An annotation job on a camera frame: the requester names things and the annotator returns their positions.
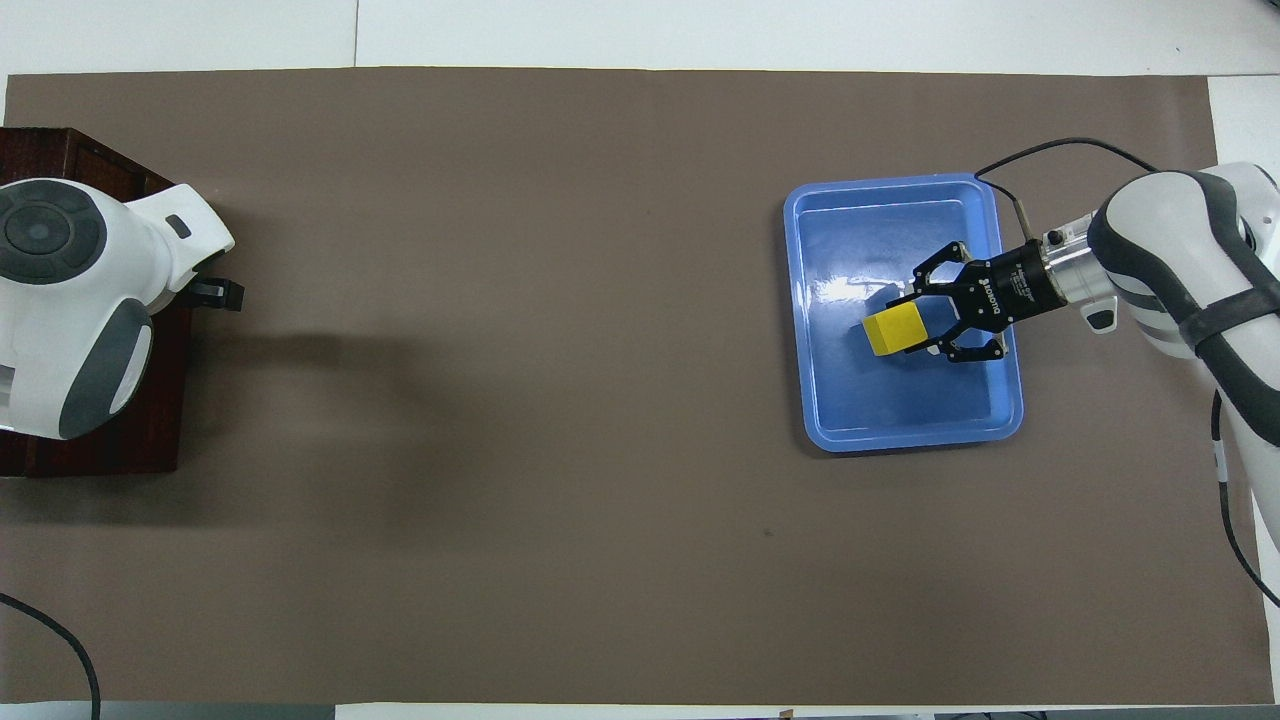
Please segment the yellow cube block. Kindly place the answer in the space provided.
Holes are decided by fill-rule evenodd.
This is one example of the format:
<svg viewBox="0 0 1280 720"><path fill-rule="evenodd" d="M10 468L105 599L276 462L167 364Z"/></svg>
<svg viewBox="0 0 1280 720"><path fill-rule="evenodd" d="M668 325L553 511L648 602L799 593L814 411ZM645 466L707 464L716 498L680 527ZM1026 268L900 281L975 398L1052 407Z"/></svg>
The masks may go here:
<svg viewBox="0 0 1280 720"><path fill-rule="evenodd" d="M861 328L877 357L914 352L931 343L928 328L915 301L870 314L861 319Z"/></svg>

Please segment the dark wooden drawer cabinet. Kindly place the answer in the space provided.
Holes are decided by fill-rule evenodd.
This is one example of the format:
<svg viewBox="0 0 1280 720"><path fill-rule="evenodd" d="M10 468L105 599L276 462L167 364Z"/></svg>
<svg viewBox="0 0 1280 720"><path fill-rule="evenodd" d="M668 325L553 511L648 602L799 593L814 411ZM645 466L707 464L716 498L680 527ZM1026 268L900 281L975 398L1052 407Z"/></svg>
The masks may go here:
<svg viewBox="0 0 1280 720"><path fill-rule="evenodd" d="M81 182L123 202L172 187L169 179L77 129L0 128L0 184L35 177ZM0 477L165 473L152 471L146 459L148 411L154 405L148 365L131 402L87 436L59 441L0 430Z"/></svg>

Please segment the blue plastic tray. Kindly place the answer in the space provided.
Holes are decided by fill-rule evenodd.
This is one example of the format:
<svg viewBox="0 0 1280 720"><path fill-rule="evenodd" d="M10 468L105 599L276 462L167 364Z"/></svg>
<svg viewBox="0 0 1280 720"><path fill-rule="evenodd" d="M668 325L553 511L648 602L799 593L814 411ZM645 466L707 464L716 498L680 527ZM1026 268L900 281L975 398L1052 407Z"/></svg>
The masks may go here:
<svg viewBox="0 0 1280 720"><path fill-rule="evenodd" d="M1010 437L1024 402L1014 333L996 361L873 352L863 319L951 241L1002 251L995 191L966 173L804 184L782 208L803 420L832 454Z"/></svg>

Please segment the brown table mat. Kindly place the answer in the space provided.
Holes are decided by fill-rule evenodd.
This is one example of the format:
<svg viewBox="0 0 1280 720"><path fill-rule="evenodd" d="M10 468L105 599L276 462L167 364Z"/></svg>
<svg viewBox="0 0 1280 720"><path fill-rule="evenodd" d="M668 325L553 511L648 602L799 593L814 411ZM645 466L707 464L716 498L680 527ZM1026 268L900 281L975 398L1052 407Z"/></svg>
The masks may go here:
<svg viewBox="0 0 1280 720"><path fill-rule="evenodd" d="M0 591L109 700L1244 705L1265 603L1208 391L1129 318L1018 327L1010 438L835 456L782 206L1091 136L1215 164L1196 77L383 68L19 76L196 187L178 469L0 480Z"/></svg>

